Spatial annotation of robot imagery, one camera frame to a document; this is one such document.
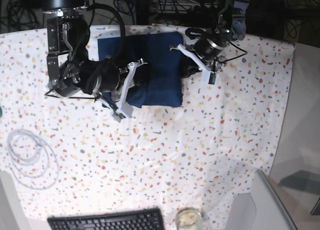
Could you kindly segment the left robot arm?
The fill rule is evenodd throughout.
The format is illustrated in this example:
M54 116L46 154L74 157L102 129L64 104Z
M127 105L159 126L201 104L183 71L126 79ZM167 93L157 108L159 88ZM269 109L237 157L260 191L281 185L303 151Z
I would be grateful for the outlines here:
M215 85L218 82L219 69L236 60L222 55L223 50L232 46L241 51L241 57L248 52L235 44L244 39L246 34L246 10L248 0L210 0L206 6L205 0L199 0L199 13L207 21L208 28L189 27L185 35L195 43L171 45L170 50L183 54L180 77L182 79L200 73L201 81Z

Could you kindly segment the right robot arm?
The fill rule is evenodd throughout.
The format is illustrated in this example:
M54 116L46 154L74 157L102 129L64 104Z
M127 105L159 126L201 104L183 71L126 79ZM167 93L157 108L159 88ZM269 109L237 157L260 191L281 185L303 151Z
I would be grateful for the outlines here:
M119 43L115 52L102 61L89 59L86 46L92 23L79 14L83 9L92 13L105 10L118 22ZM54 93L58 98L71 99L83 92L108 107L118 122L131 118L134 109L127 102L127 95L139 83L136 71L145 62L124 60L126 28L119 12L94 0L42 0L42 11L53 15L47 20L49 91L46 96Z

